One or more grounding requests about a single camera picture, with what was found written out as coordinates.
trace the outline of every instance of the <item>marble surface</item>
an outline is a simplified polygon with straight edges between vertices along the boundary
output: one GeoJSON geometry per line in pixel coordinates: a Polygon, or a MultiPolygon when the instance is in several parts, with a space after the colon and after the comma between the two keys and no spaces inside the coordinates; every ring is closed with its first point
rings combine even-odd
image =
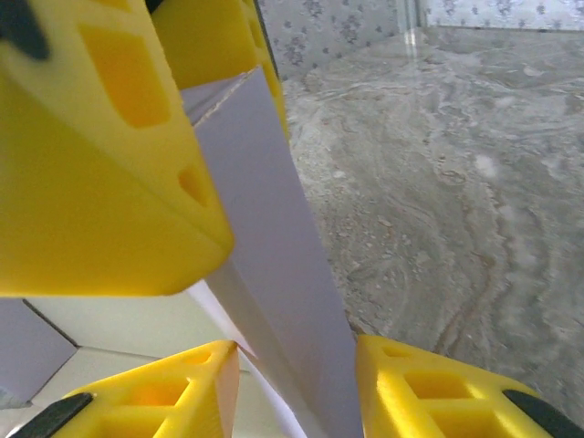
{"type": "Polygon", "coordinates": [[[432,29],[286,83],[353,327],[583,423],[584,37],[432,29]]]}

